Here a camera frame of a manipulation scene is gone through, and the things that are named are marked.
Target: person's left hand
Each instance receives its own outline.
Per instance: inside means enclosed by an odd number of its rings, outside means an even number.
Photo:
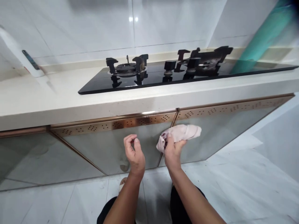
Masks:
[[[124,145],[126,150],[126,156],[131,164],[130,173],[139,178],[143,178],[145,171],[145,157],[141,150],[140,141],[136,134],[128,135],[124,138]]]

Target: hand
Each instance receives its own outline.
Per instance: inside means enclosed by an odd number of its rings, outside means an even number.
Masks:
[[[139,178],[143,178],[145,171],[145,157],[141,150],[140,141],[136,134],[128,135],[124,138],[124,145],[126,150],[126,156],[131,164],[130,173]]]
[[[181,169],[181,151],[186,140],[174,143],[173,137],[168,134],[167,146],[165,148],[165,164],[169,171]]]

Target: dish soap bottle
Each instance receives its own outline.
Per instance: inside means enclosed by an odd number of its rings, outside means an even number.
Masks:
[[[4,40],[6,46],[19,59],[24,68],[33,76],[44,76],[44,72],[38,67],[27,51],[22,50],[18,42],[0,25],[0,37]]]

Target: teal object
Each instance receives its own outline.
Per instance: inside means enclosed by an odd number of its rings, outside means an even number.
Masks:
[[[251,71],[256,62],[273,44],[275,38],[292,20],[295,13],[292,1],[279,0],[230,73],[237,74]]]

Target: rag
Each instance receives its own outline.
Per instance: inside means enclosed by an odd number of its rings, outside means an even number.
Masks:
[[[157,143],[157,149],[164,153],[167,146],[167,137],[169,133],[172,135],[174,142],[179,142],[181,140],[189,140],[200,136],[202,129],[199,126],[188,124],[179,124],[174,127],[165,130],[159,137]]]

